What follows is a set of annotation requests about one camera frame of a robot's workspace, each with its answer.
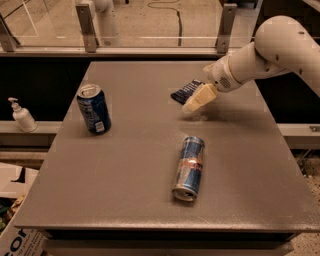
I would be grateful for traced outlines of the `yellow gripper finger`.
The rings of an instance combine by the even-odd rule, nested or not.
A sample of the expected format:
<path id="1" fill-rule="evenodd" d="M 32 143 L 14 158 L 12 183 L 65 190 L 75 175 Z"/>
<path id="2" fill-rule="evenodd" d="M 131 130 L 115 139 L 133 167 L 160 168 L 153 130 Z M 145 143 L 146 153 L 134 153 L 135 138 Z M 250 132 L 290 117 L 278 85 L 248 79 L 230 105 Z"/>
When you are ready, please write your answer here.
<path id="1" fill-rule="evenodd" d="M 184 113 L 194 112 L 200 107 L 213 101 L 217 97 L 217 94 L 218 90 L 213 84 L 202 84 L 182 106 L 182 111 Z"/>

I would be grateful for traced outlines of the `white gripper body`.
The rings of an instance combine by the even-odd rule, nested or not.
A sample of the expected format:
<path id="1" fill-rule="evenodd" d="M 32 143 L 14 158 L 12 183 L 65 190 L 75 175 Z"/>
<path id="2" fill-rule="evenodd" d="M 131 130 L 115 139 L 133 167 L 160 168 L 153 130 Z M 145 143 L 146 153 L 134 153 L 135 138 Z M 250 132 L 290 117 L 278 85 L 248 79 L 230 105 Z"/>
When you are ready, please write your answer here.
<path id="1" fill-rule="evenodd" d="M 242 86 L 231 72 L 229 56 L 224 56 L 214 63 L 207 65 L 203 71 L 208 81 L 212 83 L 219 92 L 228 93 Z"/>

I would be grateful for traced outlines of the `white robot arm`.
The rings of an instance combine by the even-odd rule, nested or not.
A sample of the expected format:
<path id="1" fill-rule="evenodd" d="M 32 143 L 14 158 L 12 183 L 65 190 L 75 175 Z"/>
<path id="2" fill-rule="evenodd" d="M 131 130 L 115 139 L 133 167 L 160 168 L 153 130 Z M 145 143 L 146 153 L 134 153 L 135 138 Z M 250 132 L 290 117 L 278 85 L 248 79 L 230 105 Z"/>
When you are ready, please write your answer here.
<path id="1" fill-rule="evenodd" d="M 206 66 L 208 82 L 183 104 L 190 113 L 249 81 L 293 72 L 320 95 L 320 46 L 295 19 L 275 16 L 263 22 L 253 42 Z"/>

